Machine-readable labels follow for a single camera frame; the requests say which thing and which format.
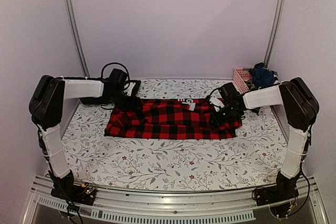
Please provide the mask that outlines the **dark green plaid skirt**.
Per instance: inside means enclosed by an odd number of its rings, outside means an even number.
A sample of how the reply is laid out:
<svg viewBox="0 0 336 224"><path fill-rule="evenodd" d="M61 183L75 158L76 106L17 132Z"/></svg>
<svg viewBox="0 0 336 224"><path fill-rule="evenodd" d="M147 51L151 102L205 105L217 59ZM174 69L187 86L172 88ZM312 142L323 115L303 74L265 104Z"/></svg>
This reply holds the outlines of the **dark green plaid skirt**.
<svg viewBox="0 0 336 224"><path fill-rule="evenodd" d="M116 105L122 106L123 99L127 97L124 92L128 87L130 80L125 81L124 84L118 81L108 81L103 80L103 94L101 97L93 98L80 98L82 104L109 104L114 103Z"/></svg>

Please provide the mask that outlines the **red black plaid shirt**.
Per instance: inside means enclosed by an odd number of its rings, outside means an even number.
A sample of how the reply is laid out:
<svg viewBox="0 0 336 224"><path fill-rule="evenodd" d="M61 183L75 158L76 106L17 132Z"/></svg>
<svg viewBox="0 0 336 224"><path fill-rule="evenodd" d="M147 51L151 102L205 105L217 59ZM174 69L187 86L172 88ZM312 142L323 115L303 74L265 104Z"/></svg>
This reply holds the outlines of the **red black plaid shirt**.
<svg viewBox="0 0 336 224"><path fill-rule="evenodd" d="M206 99L143 99L142 110L113 109L105 136L160 140L235 138L240 116L215 120Z"/></svg>

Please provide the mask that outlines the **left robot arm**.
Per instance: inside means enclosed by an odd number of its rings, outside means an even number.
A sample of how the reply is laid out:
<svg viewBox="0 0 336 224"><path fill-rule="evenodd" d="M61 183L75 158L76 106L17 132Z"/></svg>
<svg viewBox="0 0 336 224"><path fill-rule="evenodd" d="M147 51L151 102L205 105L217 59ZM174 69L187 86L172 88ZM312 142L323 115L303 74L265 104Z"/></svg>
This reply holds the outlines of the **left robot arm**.
<svg viewBox="0 0 336 224"><path fill-rule="evenodd" d="M29 103L32 122L38 128L39 144L49 165L50 177L61 181L57 190L67 200L78 195L78 188L69 180L73 173L68 166L61 143L60 123L64 101L79 99L88 105L112 103L116 108L140 111L137 96L141 81L132 80L128 69L120 64L108 77L52 77L43 75Z"/></svg>

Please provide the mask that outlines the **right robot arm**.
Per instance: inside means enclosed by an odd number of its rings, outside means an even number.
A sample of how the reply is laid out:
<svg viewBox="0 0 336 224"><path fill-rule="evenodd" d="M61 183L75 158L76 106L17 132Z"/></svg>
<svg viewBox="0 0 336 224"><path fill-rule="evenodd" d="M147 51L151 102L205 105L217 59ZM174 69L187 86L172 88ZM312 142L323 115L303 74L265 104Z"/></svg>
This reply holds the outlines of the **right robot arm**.
<svg viewBox="0 0 336 224"><path fill-rule="evenodd" d="M214 108L211 119L215 127L242 116L247 110L265 106L282 110L288 125L287 150L278 174L283 181L272 188L271 196L276 201L284 200L292 191L288 181L296 179L302 172L311 145L312 127L320 110L318 101L300 77L245 93L239 93L231 82L216 91L219 98L212 93L206 97Z"/></svg>

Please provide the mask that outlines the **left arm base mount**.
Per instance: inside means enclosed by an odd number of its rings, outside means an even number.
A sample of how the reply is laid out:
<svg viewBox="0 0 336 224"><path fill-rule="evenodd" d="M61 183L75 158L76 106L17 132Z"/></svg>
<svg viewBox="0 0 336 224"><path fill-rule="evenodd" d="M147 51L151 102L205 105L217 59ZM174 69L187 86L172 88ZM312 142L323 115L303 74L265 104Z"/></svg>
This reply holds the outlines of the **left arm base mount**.
<svg viewBox="0 0 336 224"><path fill-rule="evenodd" d="M56 198L67 200L73 203L92 206L97 188L89 183L75 185L72 177L58 178L53 177L53 188L51 195Z"/></svg>

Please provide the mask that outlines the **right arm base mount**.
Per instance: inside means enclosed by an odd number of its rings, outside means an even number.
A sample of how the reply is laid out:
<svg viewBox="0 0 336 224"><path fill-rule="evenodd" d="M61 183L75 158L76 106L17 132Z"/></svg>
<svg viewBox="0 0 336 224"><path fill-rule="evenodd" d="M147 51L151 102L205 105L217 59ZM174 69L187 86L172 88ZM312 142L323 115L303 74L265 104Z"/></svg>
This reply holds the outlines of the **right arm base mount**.
<svg viewBox="0 0 336 224"><path fill-rule="evenodd" d="M251 197L257 206L275 204L269 208L271 214L278 219L287 218L298 203L296 181L295 178L277 178L274 186L256 187Z"/></svg>

